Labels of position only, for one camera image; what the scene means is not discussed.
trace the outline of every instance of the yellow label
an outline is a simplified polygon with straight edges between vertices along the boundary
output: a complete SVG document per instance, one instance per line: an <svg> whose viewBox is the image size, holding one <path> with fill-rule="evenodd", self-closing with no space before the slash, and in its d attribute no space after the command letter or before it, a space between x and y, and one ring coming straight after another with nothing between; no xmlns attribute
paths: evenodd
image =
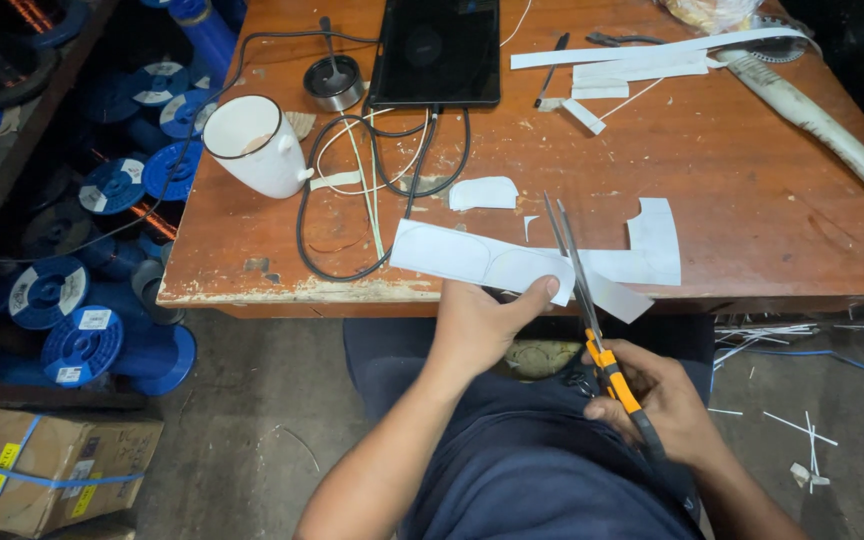
<svg viewBox="0 0 864 540"><path fill-rule="evenodd" d="M12 469L13 463L16 462L16 457L18 456L18 451L21 447L16 443L6 443L5 448L2 448L2 453L0 453L0 469ZM2 485L6 482L6 476L4 474L0 474L0 489L2 489Z"/></svg>
<svg viewBox="0 0 864 540"><path fill-rule="evenodd" d="M89 476L90 479L101 479L102 472L92 472ZM78 502L75 503L75 508L72 509L72 517L77 518L86 513L86 509L89 507L89 502L92 500L92 495L95 494L95 484L86 485L81 488L81 495L78 496Z"/></svg>

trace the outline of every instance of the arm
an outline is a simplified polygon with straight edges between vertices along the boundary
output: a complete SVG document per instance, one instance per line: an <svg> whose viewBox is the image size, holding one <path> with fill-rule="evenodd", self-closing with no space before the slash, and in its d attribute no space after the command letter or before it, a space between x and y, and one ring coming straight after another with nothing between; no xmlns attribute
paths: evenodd
<svg viewBox="0 0 864 540"><path fill-rule="evenodd" d="M807 538L726 446L682 364L621 339L605 340L605 346L615 353L668 459L691 469L716 537ZM592 363L588 354L582 361ZM584 414L609 423L629 442L640 440L632 420L615 399L595 398Z"/></svg>
<svg viewBox="0 0 864 540"><path fill-rule="evenodd" d="M499 304L478 286L444 281L435 339L421 373L325 475L294 537L388 540L412 505L466 388L502 358L516 333L558 290L555 277L544 276L517 300Z"/></svg>

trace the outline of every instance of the person's left hand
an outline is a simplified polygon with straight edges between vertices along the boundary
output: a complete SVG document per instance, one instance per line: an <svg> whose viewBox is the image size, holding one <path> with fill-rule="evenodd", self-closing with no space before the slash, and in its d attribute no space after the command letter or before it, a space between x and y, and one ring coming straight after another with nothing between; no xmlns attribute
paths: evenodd
<svg viewBox="0 0 864 540"><path fill-rule="evenodd" d="M445 279L438 301L428 369L467 385L502 359L513 338L559 292L556 276L542 276L520 297L499 303L478 285Z"/></svg>

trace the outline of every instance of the concrete floor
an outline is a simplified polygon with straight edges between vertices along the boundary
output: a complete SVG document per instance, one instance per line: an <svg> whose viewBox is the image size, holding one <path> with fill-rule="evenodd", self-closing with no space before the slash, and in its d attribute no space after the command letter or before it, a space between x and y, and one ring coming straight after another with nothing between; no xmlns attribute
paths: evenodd
<svg viewBox="0 0 864 540"><path fill-rule="evenodd" d="M154 406L166 422L126 516L138 538L289 538L323 475L369 428L345 369L339 320L236 320L189 313L193 375ZM864 330L836 329L776 350L836 350L864 363ZM762 486L815 538L864 538L864 371L826 356L742 352L715 376L712 413ZM800 488L809 437L830 486ZM301 438L318 460L285 430Z"/></svg>

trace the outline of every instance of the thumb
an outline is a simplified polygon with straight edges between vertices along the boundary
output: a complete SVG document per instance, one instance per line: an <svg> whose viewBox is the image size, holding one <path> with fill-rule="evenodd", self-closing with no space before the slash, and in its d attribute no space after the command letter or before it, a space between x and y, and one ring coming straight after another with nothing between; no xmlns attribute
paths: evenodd
<svg viewBox="0 0 864 540"><path fill-rule="evenodd" d="M589 420L601 420L612 426L626 442L640 441L641 436L632 418L625 412L622 402L607 396L595 398L588 402L582 411Z"/></svg>
<svg viewBox="0 0 864 540"><path fill-rule="evenodd" d="M506 320L514 325L516 331L532 322L546 309L552 297L559 292L559 279L556 276L542 276L532 282L521 296L502 305Z"/></svg>

